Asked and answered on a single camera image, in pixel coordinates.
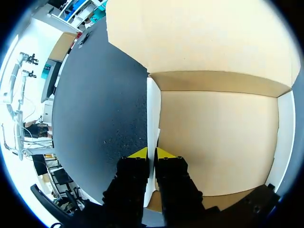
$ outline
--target black table surface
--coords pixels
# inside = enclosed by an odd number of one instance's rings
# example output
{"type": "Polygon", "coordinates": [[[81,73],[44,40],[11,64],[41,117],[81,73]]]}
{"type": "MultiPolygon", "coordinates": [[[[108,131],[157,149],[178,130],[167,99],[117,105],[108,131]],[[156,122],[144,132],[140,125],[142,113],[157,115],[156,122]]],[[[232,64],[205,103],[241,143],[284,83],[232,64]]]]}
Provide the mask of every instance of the black table surface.
{"type": "MultiPolygon", "coordinates": [[[[119,158],[147,146],[147,71],[108,43],[105,18],[87,32],[89,38],[81,48],[78,41],[72,49],[58,83],[53,105],[53,139],[67,173],[84,191],[102,202],[103,191],[115,175],[119,158]]],[[[302,69],[293,91],[294,149],[278,190],[280,195],[288,192],[304,160],[302,69]]],[[[143,223],[160,226],[163,221],[159,213],[145,209],[143,223]]]]}

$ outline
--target cardboard box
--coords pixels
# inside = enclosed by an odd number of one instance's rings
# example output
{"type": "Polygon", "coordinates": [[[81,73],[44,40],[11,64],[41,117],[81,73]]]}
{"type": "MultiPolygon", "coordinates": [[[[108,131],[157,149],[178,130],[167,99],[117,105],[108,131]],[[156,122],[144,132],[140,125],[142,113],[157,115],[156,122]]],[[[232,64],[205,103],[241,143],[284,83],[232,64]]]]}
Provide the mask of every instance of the cardboard box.
{"type": "MultiPolygon", "coordinates": [[[[262,184],[278,189],[293,148],[291,87],[300,60],[266,3],[112,0],[107,31],[110,43],[150,73],[151,160],[158,139],[183,156],[207,208],[225,209],[262,184]]],[[[156,189],[151,175],[145,206],[153,210],[160,208],[156,189]]]]}
{"type": "Polygon", "coordinates": [[[57,43],[55,44],[49,59],[62,62],[67,55],[68,50],[71,48],[77,34],[64,32],[57,43]]]}

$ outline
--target black cable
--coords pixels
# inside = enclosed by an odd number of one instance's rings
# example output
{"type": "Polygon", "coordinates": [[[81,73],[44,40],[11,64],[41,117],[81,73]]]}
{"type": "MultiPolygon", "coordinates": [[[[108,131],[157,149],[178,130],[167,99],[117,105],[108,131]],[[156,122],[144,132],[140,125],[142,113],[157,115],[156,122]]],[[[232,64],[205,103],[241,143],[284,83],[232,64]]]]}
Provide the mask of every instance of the black cable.
{"type": "Polygon", "coordinates": [[[60,222],[57,222],[57,223],[54,223],[50,228],[54,228],[56,225],[60,225],[61,228],[64,227],[60,222]]]}

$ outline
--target person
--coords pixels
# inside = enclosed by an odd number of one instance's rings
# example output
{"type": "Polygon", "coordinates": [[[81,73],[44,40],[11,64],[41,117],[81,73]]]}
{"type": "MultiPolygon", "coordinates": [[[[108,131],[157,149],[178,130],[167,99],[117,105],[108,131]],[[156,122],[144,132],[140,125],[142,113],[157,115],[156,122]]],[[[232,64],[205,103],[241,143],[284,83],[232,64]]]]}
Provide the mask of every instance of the person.
{"type": "Polygon", "coordinates": [[[36,123],[37,120],[33,120],[31,122],[23,123],[23,132],[24,137],[28,138],[52,138],[52,134],[48,133],[49,131],[52,131],[52,127],[48,126],[46,123],[36,123]]]}

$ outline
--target black tabletop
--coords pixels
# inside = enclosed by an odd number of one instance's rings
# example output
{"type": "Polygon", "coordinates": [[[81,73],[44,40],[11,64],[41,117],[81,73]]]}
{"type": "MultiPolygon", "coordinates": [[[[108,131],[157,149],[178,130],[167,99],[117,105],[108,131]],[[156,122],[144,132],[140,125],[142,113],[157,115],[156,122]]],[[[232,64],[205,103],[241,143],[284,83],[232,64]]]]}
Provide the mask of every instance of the black tabletop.
{"type": "Polygon", "coordinates": [[[148,74],[108,43],[105,18],[87,32],[88,39],[81,48],[85,34],[79,39],[62,70],[53,139],[67,173],[102,202],[119,158],[147,146],[148,74]]]}

